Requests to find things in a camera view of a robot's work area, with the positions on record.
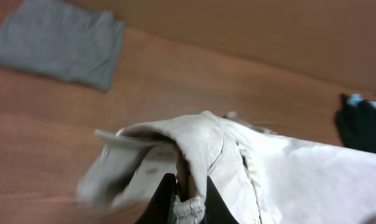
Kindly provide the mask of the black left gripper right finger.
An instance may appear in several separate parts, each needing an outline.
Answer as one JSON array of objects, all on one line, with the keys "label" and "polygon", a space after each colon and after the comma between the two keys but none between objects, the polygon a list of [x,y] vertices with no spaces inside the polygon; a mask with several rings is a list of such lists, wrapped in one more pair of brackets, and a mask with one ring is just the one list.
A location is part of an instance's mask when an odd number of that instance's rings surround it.
[{"label": "black left gripper right finger", "polygon": [[202,224],[238,224],[209,176]]}]

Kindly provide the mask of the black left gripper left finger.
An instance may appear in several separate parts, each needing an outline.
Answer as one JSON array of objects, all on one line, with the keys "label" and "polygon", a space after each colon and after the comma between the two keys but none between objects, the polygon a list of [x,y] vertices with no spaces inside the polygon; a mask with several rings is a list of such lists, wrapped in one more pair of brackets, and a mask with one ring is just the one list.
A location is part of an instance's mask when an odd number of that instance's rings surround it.
[{"label": "black left gripper left finger", "polygon": [[171,173],[165,174],[145,211],[134,224],[175,224],[176,193],[176,176]]}]

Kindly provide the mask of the beige khaki shorts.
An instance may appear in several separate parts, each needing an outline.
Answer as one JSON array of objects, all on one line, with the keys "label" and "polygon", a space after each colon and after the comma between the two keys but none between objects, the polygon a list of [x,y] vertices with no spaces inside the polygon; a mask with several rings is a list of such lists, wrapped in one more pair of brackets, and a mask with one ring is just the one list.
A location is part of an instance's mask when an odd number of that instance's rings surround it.
[{"label": "beige khaki shorts", "polygon": [[77,200],[112,212],[174,174],[176,223],[202,223],[207,177],[238,223],[376,223],[376,154],[271,134],[208,111],[98,130]]}]

